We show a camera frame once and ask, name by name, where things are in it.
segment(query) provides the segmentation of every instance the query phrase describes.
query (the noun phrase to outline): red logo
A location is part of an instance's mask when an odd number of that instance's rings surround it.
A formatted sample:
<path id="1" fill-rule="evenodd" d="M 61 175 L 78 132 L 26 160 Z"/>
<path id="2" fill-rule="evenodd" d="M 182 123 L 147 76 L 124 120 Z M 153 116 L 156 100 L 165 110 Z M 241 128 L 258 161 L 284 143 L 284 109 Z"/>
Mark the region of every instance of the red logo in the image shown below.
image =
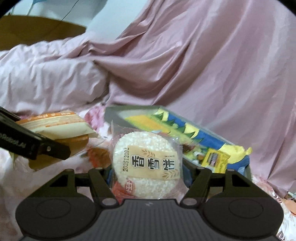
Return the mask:
<path id="1" fill-rule="evenodd" d="M 128 180 L 125 184 L 125 190 L 127 193 L 132 194 L 134 190 L 134 184 L 131 180 Z"/>

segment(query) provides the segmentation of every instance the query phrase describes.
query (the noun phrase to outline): silver screw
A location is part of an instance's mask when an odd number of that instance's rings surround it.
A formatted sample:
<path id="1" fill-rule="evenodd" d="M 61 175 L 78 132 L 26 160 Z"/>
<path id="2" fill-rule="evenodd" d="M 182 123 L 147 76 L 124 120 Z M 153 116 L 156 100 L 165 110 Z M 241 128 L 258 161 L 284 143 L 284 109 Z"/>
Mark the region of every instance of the silver screw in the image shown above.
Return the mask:
<path id="1" fill-rule="evenodd" d="M 194 198 L 185 198 L 182 202 L 186 206 L 193 206 L 197 204 L 197 201 Z"/>
<path id="2" fill-rule="evenodd" d="M 105 205 L 105 206 L 113 206 L 117 203 L 116 199 L 114 198 L 105 198 L 102 203 Z"/>

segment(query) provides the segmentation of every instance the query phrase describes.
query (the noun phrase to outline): transparent plastic wrapper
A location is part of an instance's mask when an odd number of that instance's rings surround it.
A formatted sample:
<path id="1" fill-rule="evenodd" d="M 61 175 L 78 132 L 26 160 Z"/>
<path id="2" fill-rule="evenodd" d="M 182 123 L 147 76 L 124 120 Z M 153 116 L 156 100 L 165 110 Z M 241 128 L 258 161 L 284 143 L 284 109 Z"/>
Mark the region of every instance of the transparent plastic wrapper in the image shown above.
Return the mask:
<path id="1" fill-rule="evenodd" d="M 44 114 L 16 123 L 34 133 L 39 133 L 69 146 L 70 158 L 82 155 L 105 141 L 105 138 L 101 138 L 83 118 L 74 112 Z M 22 172 L 35 172 L 62 161 L 43 154 L 38 155 L 36 160 L 28 160 L 13 153 L 10 155 L 13 159 L 14 169 Z"/>
<path id="2" fill-rule="evenodd" d="M 187 192 L 178 139 L 111 124 L 112 192 L 123 199 L 177 199 Z"/>

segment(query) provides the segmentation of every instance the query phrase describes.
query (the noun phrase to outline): ribbed black surface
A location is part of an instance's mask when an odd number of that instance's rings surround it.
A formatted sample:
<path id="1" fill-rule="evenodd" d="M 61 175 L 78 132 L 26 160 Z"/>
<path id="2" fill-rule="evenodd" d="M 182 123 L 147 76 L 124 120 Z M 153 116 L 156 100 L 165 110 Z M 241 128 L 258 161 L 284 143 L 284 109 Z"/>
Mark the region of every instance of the ribbed black surface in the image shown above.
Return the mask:
<path id="1" fill-rule="evenodd" d="M 199 213 L 174 200 L 126 200 L 104 210 L 85 233 L 67 241 L 234 241 L 209 228 Z M 22 241 L 35 241 L 24 238 Z M 275 237 L 262 241 L 277 241 Z"/>

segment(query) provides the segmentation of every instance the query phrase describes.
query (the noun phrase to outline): round white rice cracker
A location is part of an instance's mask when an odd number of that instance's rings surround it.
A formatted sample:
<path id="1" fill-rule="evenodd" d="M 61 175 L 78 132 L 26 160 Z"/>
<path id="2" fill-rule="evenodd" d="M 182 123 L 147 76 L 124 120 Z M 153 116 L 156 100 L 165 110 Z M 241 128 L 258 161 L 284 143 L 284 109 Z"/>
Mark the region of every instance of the round white rice cracker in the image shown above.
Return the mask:
<path id="1" fill-rule="evenodd" d="M 133 195 L 141 199 L 160 199 L 169 194 L 180 181 L 173 180 L 157 180 L 148 178 L 128 177 L 127 172 L 122 170 L 124 148 L 127 146 L 138 146 L 147 148 L 152 151 L 176 151 L 171 144 L 158 134 L 137 131 L 131 132 L 121 137 L 115 145 L 113 151 L 113 169 L 116 173 L 117 180 L 122 187 L 125 186 L 127 180 L 131 180 L 135 185 Z"/>

